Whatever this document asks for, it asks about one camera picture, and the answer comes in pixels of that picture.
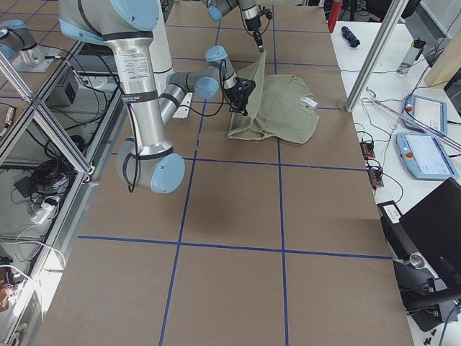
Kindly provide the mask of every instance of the white desk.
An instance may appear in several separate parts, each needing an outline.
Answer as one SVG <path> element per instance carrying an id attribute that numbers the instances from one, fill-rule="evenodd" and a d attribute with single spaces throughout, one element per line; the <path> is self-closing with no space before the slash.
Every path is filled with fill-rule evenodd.
<path id="1" fill-rule="evenodd" d="M 357 48 L 350 48 L 347 41 L 345 41 L 345 39 L 341 36 L 341 28 L 343 25 L 346 25 L 360 40 L 361 44 Z M 331 34 L 331 39 L 333 41 L 336 58 L 338 59 L 339 68 L 341 69 L 341 77 L 347 94 L 350 93 L 359 73 L 342 70 L 358 71 L 361 69 L 379 28 L 379 23 L 336 23 L 335 30 L 333 34 Z M 405 25 L 397 25 L 394 33 L 389 39 L 389 43 L 385 48 L 385 51 L 381 55 L 381 58 L 375 67 L 375 71 L 395 71 L 400 65 L 400 62 L 402 61 L 412 41 L 413 38 L 406 29 Z M 403 99 L 413 90 L 419 80 L 419 77 L 427 67 L 427 62 L 424 61 L 423 57 L 420 57 L 420 61 L 422 62 L 413 66 L 406 76 L 401 76 L 397 73 L 374 73 L 367 85 L 376 93 L 378 100 Z M 426 86 L 424 80 L 419 84 L 419 86 Z M 448 119 L 457 122 L 460 121 L 460 116 L 457 114 L 456 109 L 453 107 L 443 89 L 417 89 L 414 94 L 445 101 L 447 103 Z M 371 94 L 369 92 L 364 92 L 362 94 L 362 97 L 370 96 Z M 383 103 L 392 107 L 394 110 L 402 110 L 403 102 L 387 101 Z M 374 125 L 389 133 L 392 131 L 392 127 L 397 123 L 398 117 L 377 105 L 365 103 L 365 107 L 367 108 L 371 121 Z M 364 126 L 364 130 L 370 133 L 375 140 L 388 140 L 389 136 L 386 133 L 371 126 L 367 113 L 360 102 L 357 104 L 352 114 L 354 121 L 362 124 Z M 362 126 L 356 125 L 356 127 L 357 130 L 362 130 Z M 398 153 L 398 149 L 395 144 L 395 134 L 399 132 L 411 132 L 411 130 L 407 129 L 402 124 L 402 121 L 399 121 L 397 128 L 393 131 L 393 136 L 390 140 L 385 160 L 384 153 L 387 146 L 386 143 L 375 142 L 375 155 L 376 159 L 381 164 L 384 163 L 384 172 L 398 180 L 403 186 L 403 198 L 399 202 L 398 206 L 403 213 L 406 213 L 442 182 L 417 180 L 409 174 L 402 159 L 400 158 L 400 154 Z M 449 125 L 448 136 L 457 142 L 461 142 L 461 126 Z M 369 138 L 367 135 L 364 135 L 364 139 L 367 140 Z M 453 149 L 447 148 L 446 146 L 445 148 L 448 154 L 457 154 Z M 452 161 L 458 172 L 461 172 L 461 156 L 453 159 Z M 400 197 L 399 186 L 388 177 L 383 177 L 383 182 L 385 186 L 378 189 L 376 192 L 376 203 L 385 202 L 387 200 L 397 200 Z M 422 332 L 411 317 L 408 318 L 408 323 L 410 324 L 413 342 L 415 345 L 422 345 L 424 340 L 431 336 L 429 332 Z M 435 337 L 432 337 L 432 345 L 438 345 L 442 327 L 443 326 L 437 327 L 437 334 Z M 460 340 L 461 322 L 457 322 L 456 324 L 450 323 L 447 328 L 447 333 L 445 334 L 443 346 L 459 346 Z"/>

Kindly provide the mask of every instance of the office chair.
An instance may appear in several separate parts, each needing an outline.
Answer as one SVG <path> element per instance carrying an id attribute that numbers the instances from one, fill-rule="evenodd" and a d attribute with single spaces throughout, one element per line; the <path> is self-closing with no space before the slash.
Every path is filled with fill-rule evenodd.
<path id="1" fill-rule="evenodd" d="M 380 22 L 384 19 L 392 0 L 368 0 L 367 11 L 380 19 Z M 416 7 L 419 5 L 421 0 L 410 0 L 402 13 L 402 18 L 411 16 Z"/>

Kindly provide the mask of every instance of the black monitor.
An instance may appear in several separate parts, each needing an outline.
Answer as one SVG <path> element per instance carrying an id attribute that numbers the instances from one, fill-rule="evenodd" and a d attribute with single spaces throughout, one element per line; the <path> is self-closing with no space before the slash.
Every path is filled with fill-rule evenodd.
<path id="1" fill-rule="evenodd" d="M 445 180 L 400 224 L 447 286 L 461 285 L 461 185 Z"/>

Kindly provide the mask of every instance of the cloth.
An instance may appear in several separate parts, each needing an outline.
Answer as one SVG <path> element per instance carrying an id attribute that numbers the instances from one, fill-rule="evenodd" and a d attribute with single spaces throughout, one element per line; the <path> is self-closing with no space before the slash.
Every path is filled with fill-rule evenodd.
<path id="1" fill-rule="evenodd" d="M 246 107 L 248 115 L 233 113 L 228 138 L 261 140 L 278 137 L 293 143 L 305 143 L 318 123 L 314 109 L 302 97 L 313 98 L 301 78 L 291 74 L 264 75 L 266 52 L 261 58 L 238 72 L 242 78 L 253 79 L 256 88 Z"/>

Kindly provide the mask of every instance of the bottle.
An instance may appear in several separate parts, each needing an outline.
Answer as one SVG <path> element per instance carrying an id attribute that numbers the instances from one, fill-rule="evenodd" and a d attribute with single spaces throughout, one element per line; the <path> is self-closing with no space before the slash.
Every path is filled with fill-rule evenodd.
<path id="1" fill-rule="evenodd" d="M 418 37 L 411 43 L 408 52 L 405 54 L 405 58 L 403 58 L 400 66 L 397 68 L 397 72 L 399 74 L 405 75 L 410 71 L 410 67 L 419 59 L 421 53 L 423 53 L 424 46 L 426 45 L 426 41 L 422 40 Z"/>

